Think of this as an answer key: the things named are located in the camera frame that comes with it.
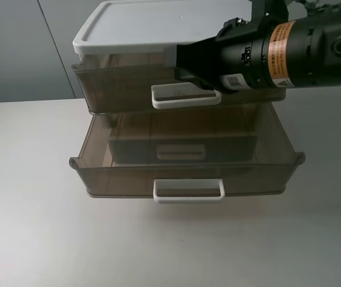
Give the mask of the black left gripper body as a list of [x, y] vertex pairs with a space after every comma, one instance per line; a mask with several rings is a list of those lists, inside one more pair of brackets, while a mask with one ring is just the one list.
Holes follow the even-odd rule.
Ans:
[[273, 88], [267, 49], [274, 29], [270, 17], [228, 20], [217, 35], [175, 46], [175, 78], [205, 90], [233, 93]]

